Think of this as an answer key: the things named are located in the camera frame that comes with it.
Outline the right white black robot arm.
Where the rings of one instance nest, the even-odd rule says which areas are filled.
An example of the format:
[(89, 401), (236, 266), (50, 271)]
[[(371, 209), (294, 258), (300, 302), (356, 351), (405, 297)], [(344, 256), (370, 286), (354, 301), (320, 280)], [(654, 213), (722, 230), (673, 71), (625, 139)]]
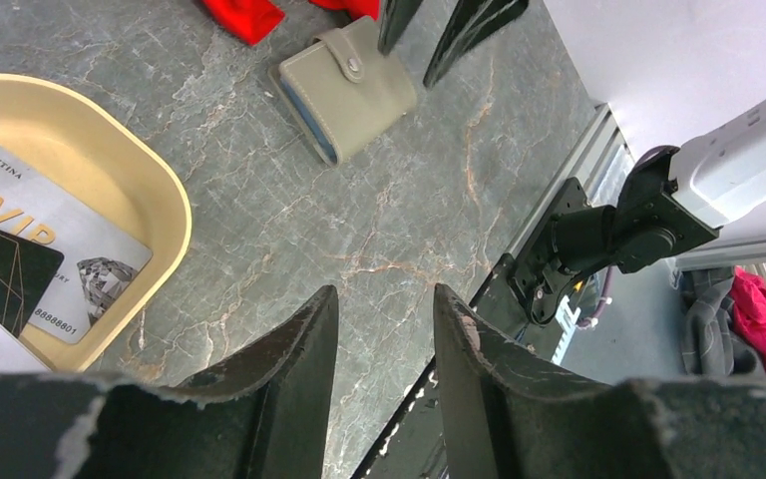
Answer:
[(552, 1), (586, 88), (639, 159), (614, 205), (554, 200), (508, 282), (553, 319), (575, 284), (717, 240), (766, 203), (766, 1)]

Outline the beige oval tray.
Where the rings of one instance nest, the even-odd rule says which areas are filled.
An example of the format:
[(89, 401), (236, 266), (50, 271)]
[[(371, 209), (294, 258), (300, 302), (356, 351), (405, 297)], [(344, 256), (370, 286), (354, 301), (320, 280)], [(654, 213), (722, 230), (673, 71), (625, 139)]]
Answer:
[(31, 324), (19, 339), (53, 370), (94, 362), (180, 265), (192, 234), (181, 180), (153, 150), (87, 97), (0, 74), (0, 146), (149, 248), (152, 258), (77, 343)]

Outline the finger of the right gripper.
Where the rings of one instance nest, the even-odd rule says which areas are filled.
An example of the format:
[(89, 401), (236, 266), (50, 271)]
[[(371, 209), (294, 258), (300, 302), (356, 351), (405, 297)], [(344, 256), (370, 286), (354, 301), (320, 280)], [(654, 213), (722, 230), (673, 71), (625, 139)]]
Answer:
[(421, 7), (422, 0), (387, 0), (380, 16), (378, 51), (386, 56), (394, 49)]
[(458, 60), (520, 18), (529, 5), (529, 0), (458, 1), (428, 64), (423, 86), (433, 88)]

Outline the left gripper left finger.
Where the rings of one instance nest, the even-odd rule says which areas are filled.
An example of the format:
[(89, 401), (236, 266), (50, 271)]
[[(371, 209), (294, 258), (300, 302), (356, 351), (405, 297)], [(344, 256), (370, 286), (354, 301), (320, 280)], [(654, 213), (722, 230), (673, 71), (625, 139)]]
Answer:
[(0, 478), (317, 478), (339, 298), (177, 386), (123, 374), (0, 373)]

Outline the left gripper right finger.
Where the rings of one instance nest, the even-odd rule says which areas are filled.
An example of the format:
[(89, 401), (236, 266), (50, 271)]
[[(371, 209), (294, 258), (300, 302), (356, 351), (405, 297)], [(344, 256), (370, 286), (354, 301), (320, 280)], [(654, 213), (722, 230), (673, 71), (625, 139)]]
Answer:
[(519, 478), (766, 478), (766, 378), (629, 379), (560, 367), (510, 403)]

